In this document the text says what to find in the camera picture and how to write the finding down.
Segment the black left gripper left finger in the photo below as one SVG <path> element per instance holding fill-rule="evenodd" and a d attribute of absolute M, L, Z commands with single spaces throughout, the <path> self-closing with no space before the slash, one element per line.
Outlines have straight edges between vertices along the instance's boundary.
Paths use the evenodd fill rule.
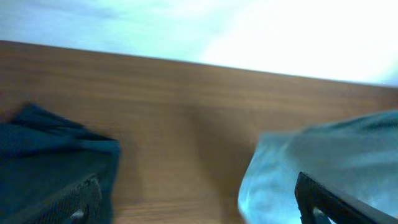
<path fill-rule="evenodd" d="M 101 189 L 96 176 L 62 188 L 18 214 L 22 224 L 91 223 L 100 213 Z"/>

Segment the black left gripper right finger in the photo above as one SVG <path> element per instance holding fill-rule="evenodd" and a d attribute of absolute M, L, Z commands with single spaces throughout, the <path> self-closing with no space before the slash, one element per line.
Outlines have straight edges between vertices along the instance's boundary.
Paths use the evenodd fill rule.
<path fill-rule="evenodd" d="M 298 174 L 295 198 L 302 224 L 397 224 L 397 219 L 338 190 Z"/>

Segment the light blue t-shirt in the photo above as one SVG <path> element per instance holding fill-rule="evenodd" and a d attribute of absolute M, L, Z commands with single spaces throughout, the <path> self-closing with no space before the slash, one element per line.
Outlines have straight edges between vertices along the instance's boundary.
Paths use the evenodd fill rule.
<path fill-rule="evenodd" d="M 397 112 L 262 134 L 239 190 L 244 220 L 298 223 L 300 172 L 396 216 Z"/>

